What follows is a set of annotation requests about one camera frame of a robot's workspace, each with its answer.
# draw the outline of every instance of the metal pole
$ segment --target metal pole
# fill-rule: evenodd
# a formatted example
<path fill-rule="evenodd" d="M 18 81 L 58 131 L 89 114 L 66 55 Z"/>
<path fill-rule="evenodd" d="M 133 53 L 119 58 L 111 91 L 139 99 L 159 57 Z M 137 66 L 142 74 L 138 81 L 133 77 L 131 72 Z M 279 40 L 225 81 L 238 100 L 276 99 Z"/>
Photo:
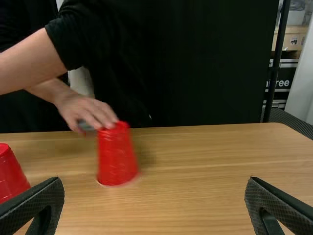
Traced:
<path fill-rule="evenodd" d="M 282 49 L 283 49 L 283 44 L 284 44 L 284 38 L 285 38 L 285 32 L 286 32 L 286 26 L 287 26 L 287 20 L 288 20 L 289 8 L 290 8 L 290 1 L 291 0 L 284 0 L 283 2 L 281 18 L 280 18 L 278 34 L 277 34 L 277 42 L 276 42 L 276 48 L 275 48 L 275 56 L 273 60 L 273 67 L 270 68 L 271 72 L 270 72 L 270 82 L 269 82 L 269 87 L 268 87 L 268 98 L 266 100 L 263 122 L 269 121 L 270 111 L 272 109 L 275 88 L 276 88 L 276 81 L 277 81 L 278 71 L 279 71 L 280 58 L 282 56 Z"/>

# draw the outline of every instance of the upside-down cup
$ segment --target upside-down cup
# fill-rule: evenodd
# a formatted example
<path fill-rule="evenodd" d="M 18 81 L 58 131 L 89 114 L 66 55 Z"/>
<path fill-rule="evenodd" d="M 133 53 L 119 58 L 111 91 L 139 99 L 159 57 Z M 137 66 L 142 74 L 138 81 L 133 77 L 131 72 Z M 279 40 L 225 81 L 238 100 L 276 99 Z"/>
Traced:
<path fill-rule="evenodd" d="M 0 143 L 0 203 L 30 189 L 19 162 L 11 148 Z"/>
<path fill-rule="evenodd" d="M 98 131 L 98 159 L 97 180 L 103 186 L 121 186 L 139 174 L 126 122 L 119 121 L 114 129 Z"/>

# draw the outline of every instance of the finger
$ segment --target finger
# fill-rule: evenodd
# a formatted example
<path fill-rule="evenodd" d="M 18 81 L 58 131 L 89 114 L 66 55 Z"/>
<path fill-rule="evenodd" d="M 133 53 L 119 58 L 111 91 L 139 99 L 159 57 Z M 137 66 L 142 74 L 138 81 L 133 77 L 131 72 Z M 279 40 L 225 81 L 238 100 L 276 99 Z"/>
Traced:
<path fill-rule="evenodd" d="M 89 106 L 88 110 L 92 115 L 107 129 L 114 128 L 114 122 L 110 120 L 108 115 L 100 108 L 95 105 Z"/>
<path fill-rule="evenodd" d="M 113 111 L 113 109 L 110 107 L 110 105 L 108 105 L 107 103 L 98 101 L 98 100 L 96 100 L 95 105 L 97 105 L 103 112 L 105 112 L 108 118 L 112 122 L 114 123 L 118 122 L 118 117 Z"/>
<path fill-rule="evenodd" d="M 77 119 L 74 117 L 71 118 L 64 118 L 65 121 L 67 122 L 68 127 L 79 134 L 84 134 L 85 132 L 79 127 Z"/>
<path fill-rule="evenodd" d="M 103 125 L 87 109 L 80 112 L 80 119 L 85 120 L 95 130 L 99 130 L 103 127 Z"/>

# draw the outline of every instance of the wooden table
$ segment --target wooden table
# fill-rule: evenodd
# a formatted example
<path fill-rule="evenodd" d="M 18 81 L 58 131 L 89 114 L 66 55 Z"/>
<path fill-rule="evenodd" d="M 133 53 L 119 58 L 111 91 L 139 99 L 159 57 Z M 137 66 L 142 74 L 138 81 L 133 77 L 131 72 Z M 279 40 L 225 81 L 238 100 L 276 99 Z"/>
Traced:
<path fill-rule="evenodd" d="M 0 135 L 32 185 L 62 179 L 57 235 L 252 235 L 244 203 L 250 176 L 313 205 L 313 141 L 282 124 L 137 129 L 133 139 L 141 179 L 103 188 L 92 138 Z"/>

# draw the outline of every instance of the hand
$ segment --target hand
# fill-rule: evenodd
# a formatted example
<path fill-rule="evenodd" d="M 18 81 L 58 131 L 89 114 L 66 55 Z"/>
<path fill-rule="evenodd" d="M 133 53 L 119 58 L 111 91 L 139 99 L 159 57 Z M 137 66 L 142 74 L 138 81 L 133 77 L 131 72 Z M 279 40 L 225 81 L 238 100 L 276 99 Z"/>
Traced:
<path fill-rule="evenodd" d="M 76 92 L 61 95 L 54 104 L 69 128 L 81 134 L 84 131 L 78 126 L 79 120 L 85 120 L 96 130 L 103 127 L 112 129 L 118 121 L 116 114 L 107 103 Z"/>

